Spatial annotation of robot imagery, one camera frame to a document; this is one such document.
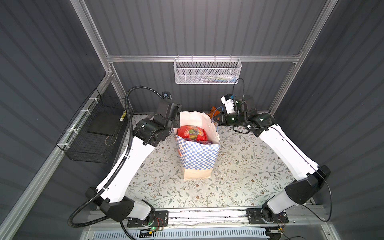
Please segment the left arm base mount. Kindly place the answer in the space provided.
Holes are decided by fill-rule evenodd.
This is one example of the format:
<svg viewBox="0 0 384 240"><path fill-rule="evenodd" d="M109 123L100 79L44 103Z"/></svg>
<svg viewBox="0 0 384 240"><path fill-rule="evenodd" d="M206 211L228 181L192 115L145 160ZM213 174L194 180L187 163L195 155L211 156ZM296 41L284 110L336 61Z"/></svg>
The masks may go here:
<svg viewBox="0 0 384 240"><path fill-rule="evenodd" d="M153 212L152 216L149 216L145 220L139 220L135 218L128 219L128 228L141 228L141 227L167 227L169 220L169 211Z"/></svg>

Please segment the red candy bag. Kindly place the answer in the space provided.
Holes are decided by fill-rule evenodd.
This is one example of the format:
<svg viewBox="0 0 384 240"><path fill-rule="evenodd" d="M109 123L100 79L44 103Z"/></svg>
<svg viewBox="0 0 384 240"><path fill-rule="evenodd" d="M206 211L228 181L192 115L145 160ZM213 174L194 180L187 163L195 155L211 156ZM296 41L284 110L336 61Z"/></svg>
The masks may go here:
<svg viewBox="0 0 384 240"><path fill-rule="evenodd" d="M177 135L183 139L193 141L207 141L208 137L206 131L200 127L193 125L184 125L178 128Z"/></svg>

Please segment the small orange snack packet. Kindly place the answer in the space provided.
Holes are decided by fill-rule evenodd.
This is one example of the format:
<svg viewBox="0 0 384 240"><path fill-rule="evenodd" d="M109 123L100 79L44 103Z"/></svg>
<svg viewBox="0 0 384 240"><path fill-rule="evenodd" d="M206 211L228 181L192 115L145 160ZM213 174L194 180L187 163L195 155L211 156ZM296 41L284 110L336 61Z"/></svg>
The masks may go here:
<svg viewBox="0 0 384 240"><path fill-rule="evenodd" d="M219 107L219 108L212 107L209 113L209 117L212 119L213 117L217 116L218 114L221 113L221 109L222 107Z"/></svg>

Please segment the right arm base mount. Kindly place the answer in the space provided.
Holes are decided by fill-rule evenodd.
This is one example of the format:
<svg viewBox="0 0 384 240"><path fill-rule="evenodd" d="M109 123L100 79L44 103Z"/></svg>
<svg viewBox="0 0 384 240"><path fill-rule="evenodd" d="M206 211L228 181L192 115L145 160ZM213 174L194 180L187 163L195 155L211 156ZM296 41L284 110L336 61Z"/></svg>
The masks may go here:
<svg viewBox="0 0 384 240"><path fill-rule="evenodd" d="M247 208L246 217L250 224L287 224L289 222L285 212L274 214L265 208Z"/></svg>

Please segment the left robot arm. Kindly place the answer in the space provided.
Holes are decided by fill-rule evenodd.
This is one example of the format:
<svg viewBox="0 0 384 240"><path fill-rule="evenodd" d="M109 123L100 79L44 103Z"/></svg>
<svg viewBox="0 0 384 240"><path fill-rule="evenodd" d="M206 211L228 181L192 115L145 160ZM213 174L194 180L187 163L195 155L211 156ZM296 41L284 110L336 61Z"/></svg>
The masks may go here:
<svg viewBox="0 0 384 240"><path fill-rule="evenodd" d="M94 201L106 217L121 222L138 219L149 225L155 217L155 208L144 200L126 196L126 190L144 160L164 141L174 128L180 126L181 104L170 99L160 100L157 111L139 121L131 133L133 139L107 177L87 194L103 193Z"/></svg>

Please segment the purple Fox's candy bag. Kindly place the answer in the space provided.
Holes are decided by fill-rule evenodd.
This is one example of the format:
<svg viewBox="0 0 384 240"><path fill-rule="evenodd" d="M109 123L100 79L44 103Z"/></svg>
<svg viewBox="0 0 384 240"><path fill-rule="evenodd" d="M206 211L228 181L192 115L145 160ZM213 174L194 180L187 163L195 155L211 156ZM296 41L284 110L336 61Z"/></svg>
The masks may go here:
<svg viewBox="0 0 384 240"><path fill-rule="evenodd" d="M201 145L212 145L212 141L196 141L196 143L201 144Z"/></svg>

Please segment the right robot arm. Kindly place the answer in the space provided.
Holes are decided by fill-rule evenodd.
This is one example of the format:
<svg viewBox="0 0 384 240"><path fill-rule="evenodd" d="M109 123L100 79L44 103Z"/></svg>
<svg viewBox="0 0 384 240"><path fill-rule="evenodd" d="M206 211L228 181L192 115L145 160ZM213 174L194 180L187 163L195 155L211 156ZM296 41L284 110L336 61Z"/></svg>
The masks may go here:
<svg viewBox="0 0 384 240"><path fill-rule="evenodd" d="M279 221L285 210L304 205L310 198L327 186L331 170L319 166L306 156L283 132L269 113L259 113L249 105L245 97L237 99L227 94L221 98L225 109L214 121L220 126L244 127L244 135L254 134L266 143L291 171L294 181L284 190L267 200L261 208L261 218L267 224Z"/></svg>

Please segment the white checkered paper bag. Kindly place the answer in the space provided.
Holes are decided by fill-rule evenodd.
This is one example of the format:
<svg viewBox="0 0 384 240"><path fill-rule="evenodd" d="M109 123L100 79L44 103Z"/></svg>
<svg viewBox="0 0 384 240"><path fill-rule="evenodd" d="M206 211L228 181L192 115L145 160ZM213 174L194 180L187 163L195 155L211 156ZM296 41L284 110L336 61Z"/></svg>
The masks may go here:
<svg viewBox="0 0 384 240"><path fill-rule="evenodd" d="M212 145L201 145L196 141L179 137L177 135L178 128L174 129L177 149L184 171L184 180L210 178L221 146L216 124L207 114L200 112L181 112L180 124L181 126L193 125L204 129L208 141L213 142Z"/></svg>

